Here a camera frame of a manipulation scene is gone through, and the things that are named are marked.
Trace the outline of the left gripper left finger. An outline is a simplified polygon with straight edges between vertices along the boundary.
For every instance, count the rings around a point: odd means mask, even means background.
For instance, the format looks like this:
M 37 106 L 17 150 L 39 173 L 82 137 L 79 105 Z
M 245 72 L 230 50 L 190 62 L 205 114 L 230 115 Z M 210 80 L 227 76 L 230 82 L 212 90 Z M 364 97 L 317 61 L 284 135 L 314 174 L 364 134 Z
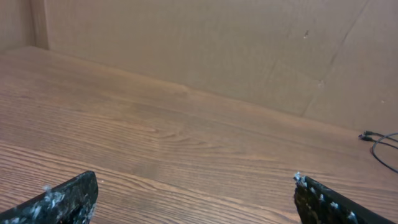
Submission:
M 94 216 L 99 188 L 86 171 L 1 213 L 1 224 L 88 224 Z

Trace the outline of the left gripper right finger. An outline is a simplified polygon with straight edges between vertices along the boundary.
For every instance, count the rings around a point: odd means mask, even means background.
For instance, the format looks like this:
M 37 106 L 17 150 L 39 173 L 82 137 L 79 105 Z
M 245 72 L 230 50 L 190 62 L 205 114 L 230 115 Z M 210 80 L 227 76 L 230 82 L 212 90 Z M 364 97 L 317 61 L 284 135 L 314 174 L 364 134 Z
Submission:
M 383 224 L 392 223 L 316 180 L 294 175 L 294 203 L 303 224 Z

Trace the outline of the black cable silver plug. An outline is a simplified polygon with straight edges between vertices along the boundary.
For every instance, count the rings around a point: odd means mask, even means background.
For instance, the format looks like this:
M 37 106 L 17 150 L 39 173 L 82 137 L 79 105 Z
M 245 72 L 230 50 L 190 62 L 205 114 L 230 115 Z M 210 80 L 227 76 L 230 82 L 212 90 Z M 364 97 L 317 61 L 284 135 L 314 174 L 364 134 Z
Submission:
M 394 136 L 397 136 L 397 133 L 391 133 L 391 134 L 381 134 L 373 131 L 364 131 L 362 134 L 358 136 L 358 139 L 361 141 L 366 141 L 366 142 L 371 142 L 372 146 L 370 148 L 370 153 L 377 160 L 380 162 L 384 167 L 388 168 L 389 170 L 393 171 L 394 173 L 397 173 L 397 169 L 390 166 L 388 163 L 386 163 L 384 160 L 382 160 L 376 153 L 376 149 L 379 145 L 385 145 L 388 147 L 391 147 L 393 149 L 397 149 L 397 146 L 389 144 L 385 142 L 385 140 L 388 141 L 393 141 L 397 143 L 397 139 L 394 138 Z

